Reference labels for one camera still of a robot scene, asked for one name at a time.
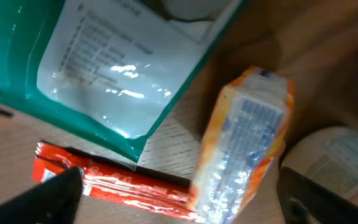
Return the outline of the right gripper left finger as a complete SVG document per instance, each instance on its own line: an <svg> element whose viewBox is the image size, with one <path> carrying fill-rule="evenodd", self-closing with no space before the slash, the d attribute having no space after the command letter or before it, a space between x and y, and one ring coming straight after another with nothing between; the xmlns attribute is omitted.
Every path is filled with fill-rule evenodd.
<svg viewBox="0 0 358 224"><path fill-rule="evenodd" d="M75 220L83 190L74 167L0 205L0 223L67 223Z"/></svg>

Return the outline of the green 3M pouch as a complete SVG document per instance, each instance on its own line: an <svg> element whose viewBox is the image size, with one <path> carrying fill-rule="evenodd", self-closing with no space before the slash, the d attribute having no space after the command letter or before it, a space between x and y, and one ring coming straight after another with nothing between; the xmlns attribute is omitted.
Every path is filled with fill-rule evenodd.
<svg viewBox="0 0 358 224"><path fill-rule="evenodd" d="M136 162L244 6L0 0L0 103Z"/></svg>

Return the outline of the red snack packet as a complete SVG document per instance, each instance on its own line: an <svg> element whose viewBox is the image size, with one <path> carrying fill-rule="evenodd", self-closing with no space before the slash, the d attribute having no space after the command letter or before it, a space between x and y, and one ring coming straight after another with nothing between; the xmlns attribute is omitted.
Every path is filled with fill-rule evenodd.
<svg viewBox="0 0 358 224"><path fill-rule="evenodd" d="M168 174L143 167L134 171L74 148L44 141L37 143L34 181L45 182L72 167L81 171L85 196L181 220L204 222L204 218L186 207L188 187L174 182Z"/></svg>

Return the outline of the green lid Knorr jar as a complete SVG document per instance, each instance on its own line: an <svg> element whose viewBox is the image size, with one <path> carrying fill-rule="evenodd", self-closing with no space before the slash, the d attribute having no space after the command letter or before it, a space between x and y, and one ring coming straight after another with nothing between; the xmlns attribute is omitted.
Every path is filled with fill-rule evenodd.
<svg viewBox="0 0 358 224"><path fill-rule="evenodd" d="M282 166L358 206L358 131L344 126L320 129L296 143Z"/></svg>

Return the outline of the small orange box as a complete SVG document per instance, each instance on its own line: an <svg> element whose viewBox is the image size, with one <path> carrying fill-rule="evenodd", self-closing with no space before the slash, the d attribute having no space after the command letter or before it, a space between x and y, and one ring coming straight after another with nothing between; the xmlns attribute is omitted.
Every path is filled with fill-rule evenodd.
<svg viewBox="0 0 358 224"><path fill-rule="evenodd" d="M293 95L291 80L259 67L220 91L187 202L201 223L232 223L254 198L283 150Z"/></svg>

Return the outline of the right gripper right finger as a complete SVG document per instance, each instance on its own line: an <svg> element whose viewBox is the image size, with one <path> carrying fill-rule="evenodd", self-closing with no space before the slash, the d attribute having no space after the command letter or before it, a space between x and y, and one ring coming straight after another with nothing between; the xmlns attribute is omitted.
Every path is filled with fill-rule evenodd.
<svg viewBox="0 0 358 224"><path fill-rule="evenodd" d="M282 167L277 195L286 224L358 223L358 206L289 167Z"/></svg>

